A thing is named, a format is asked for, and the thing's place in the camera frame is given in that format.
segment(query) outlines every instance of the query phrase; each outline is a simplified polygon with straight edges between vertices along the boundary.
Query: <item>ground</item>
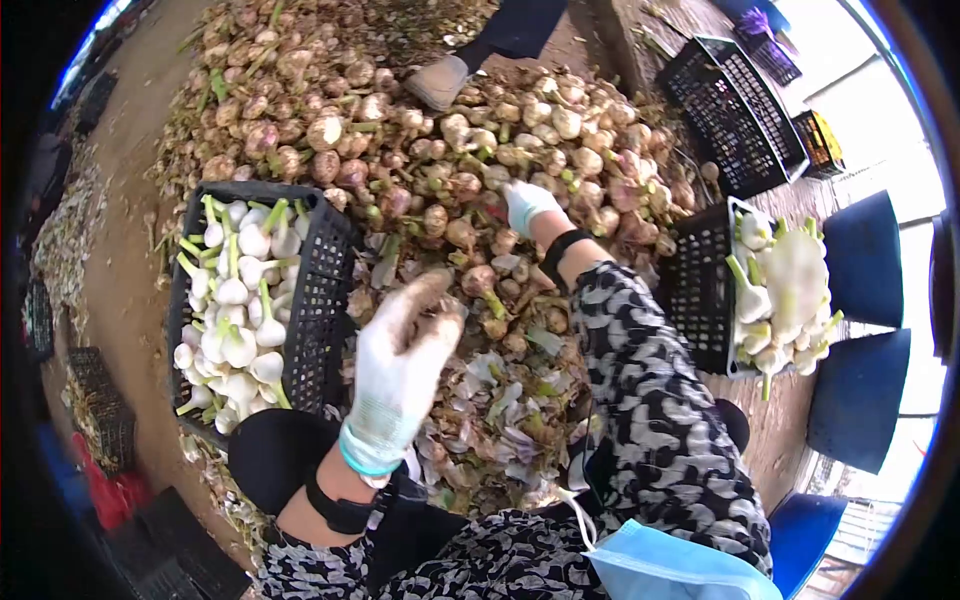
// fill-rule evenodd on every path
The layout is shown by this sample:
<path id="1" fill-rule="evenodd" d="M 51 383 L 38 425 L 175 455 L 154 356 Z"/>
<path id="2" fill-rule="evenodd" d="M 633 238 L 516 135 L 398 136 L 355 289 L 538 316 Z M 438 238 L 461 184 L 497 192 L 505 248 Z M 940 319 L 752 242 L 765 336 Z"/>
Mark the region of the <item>ground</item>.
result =
<path id="1" fill-rule="evenodd" d="M 706 4 L 706 0 L 697 1 Z M 180 454 L 178 426 L 170 409 L 164 336 L 168 293 L 154 287 L 158 258 L 147 253 L 142 224 L 144 213 L 157 210 L 157 222 L 163 223 L 172 209 L 173 203 L 162 203 L 154 185 L 141 174 L 155 159 L 154 144 L 166 120 L 167 105 L 189 70 L 190 57 L 186 53 L 178 55 L 176 48 L 206 4 L 191 0 L 156 3 L 108 65 L 117 70 L 119 83 L 88 144 L 96 146 L 104 182 L 108 178 L 112 182 L 106 221 L 86 261 L 84 293 L 89 322 L 84 341 L 100 347 L 118 390 L 136 413 L 139 465 L 152 490 L 176 487 L 220 545 L 238 562 L 248 565 L 236 533 L 213 511 L 200 474 Z M 685 7 L 696 4 L 694 0 L 684 2 Z M 616 61 L 610 61 L 603 37 L 595 33 L 609 29 L 609 23 L 599 27 L 595 23 L 593 11 L 600 12 L 603 5 L 605 2 L 593 7 L 571 0 L 540 62 L 547 66 L 567 64 L 581 75 L 594 65 L 607 77 L 614 68 L 620 72 L 623 57 L 618 55 Z M 691 14 L 694 16 L 685 16 L 683 22 L 678 17 L 678 24 L 696 29 L 699 18 L 701 25 L 704 21 L 713 23 L 712 29 L 704 31 L 721 33 L 715 31 L 719 27 L 714 22 L 715 12 Z M 605 14 L 600 17 L 608 19 Z M 676 39 L 671 42 L 679 49 Z M 508 63 L 512 62 L 493 57 L 483 68 L 493 72 Z M 522 63 L 536 64 L 533 60 Z M 802 180 L 792 188 L 764 194 L 756 203 L 775 214 L 815 213 L 822 219 L 832 211 L 831 198 L 821 184 Z M 69 418 L 60 404 L 65 348 L 65 340 L 59 335 L 57 358 L 44 369 L 48 401 L 61 433 L 69 429 Z M 772 510 L 793 486 L 800 467 L 811 380 L 796 375 L 779 377 L 769 403 L 760 401 L 753 382 L 731 383 L 719 377 L 706 377 L 706 381 L 715 394 L 729 398 L 748 415 L 753 438 L 745 459 L 764 505 Z"/>

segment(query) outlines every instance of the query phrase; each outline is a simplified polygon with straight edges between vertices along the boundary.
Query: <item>black wristband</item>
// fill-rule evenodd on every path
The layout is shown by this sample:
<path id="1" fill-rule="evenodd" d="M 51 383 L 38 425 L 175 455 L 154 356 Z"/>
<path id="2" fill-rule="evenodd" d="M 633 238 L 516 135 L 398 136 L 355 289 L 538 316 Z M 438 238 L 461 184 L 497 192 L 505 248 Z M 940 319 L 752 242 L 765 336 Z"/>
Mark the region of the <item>black wristband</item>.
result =
<path id="1" fill-rule="evenodd" d="M 560 264 L 560 259 L 564 257 L 567 248 L 580 240 L 591 239 L 593 239 L 593 236 L 583 229 L 571 229 L 558 235 L 546 251 L 546 257 L 540 264 L 540 270 L 557 284 L 557 288 L 564 296 L 569 296 L 570 290 L 567 289 L 564 278 L 557 272 L 557 265 Z"/>
<path id="2" fill-rule="evenodd" d="M 353 536 L 367 529 L 367 521 L 373 512 L 373 504 L 359 504 L 349 500 L 331 500 L 317 485 L 317 465 L 307 469 L 306 499 L 314 510 L 326 519 L 326 526 L 338 534 Z"/>

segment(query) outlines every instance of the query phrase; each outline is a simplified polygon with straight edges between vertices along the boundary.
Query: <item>blue stool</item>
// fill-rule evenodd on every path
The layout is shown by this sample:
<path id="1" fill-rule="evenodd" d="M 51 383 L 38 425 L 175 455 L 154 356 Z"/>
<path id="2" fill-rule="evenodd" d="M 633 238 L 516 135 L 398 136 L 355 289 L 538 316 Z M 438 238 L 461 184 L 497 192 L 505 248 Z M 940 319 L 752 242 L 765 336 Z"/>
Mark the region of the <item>blue stool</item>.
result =
<path id="1" fill-rule="evenodd" d="M 770 515 L 774 585 L 783 600 L 789 600 L 813 574 L 846 509 L 846 498 L 794 493 Z"/>
<path id="2" fill-rule="evenodd" d="M 885 191 L 824 222 L 830 307 L 859 323 L 903 325 L 900 226 Z"/>
<path id="3" fill-rule="evenodd" d="M 807 444 L 877 474 L 894 437 L 909 362 L 909 329 L 831 346 L 813 388 Z"/>
<path id="4" fill-rule="evenodd" d="M 36 428 L 36 436 L 40 441 L 40 451 L 47 462 L 47 467 L 57 482 L 57 487 L 67 506 L 74 515 L 80 516 L 84 511 L 93 508 L 90 500 L 90 490 L 86 484 L 86 476 L 81 470 L 67 459 L 60 445 L 60 439 L 53 425 L 45 422 Z"/>

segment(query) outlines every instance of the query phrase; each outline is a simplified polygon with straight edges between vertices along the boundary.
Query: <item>glove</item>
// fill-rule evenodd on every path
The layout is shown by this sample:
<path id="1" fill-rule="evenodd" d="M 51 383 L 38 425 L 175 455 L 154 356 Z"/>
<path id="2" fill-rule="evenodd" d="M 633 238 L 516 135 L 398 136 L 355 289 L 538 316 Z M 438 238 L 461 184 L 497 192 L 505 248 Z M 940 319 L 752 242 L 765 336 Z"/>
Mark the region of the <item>glove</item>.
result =
<path id="1" fill-rule="evenodd" d="M 394 471 L 433 405 L 437 380 L 457 347 L 464 319 L 421 317 L 452 283 L 438 269 L 393 292 L 357 336 L 353 405 L 340 430 L 347 464 L 368 477 Z M 411 340 L 417 326 L 418 336 Z"/>
<path id="2" fill-rule="evenodd" d="M 503 186 L 503 195 L 509 208 L 510 228 L 526 238 L 533 237 L 530 221 L 537 215 L 550 210 L 564 213 L 553 194 L 538 185 L 515 180 Z"/>

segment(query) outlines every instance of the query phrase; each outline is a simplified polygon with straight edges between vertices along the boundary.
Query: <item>blue surgical mask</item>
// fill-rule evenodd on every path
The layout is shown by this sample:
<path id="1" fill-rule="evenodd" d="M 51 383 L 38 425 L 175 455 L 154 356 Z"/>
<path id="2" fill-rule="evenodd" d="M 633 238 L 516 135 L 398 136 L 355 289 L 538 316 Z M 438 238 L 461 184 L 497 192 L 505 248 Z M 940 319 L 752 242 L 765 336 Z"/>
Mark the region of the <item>blue surgical mask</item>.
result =
<path id="1" fill-rule="evenodd" d="M 599 547 L 583 525 L 581 532 L 590 549 L 583 554 L 612 600 L 783 600 L 774 583 L 742 559 L 633 519 Z"/>

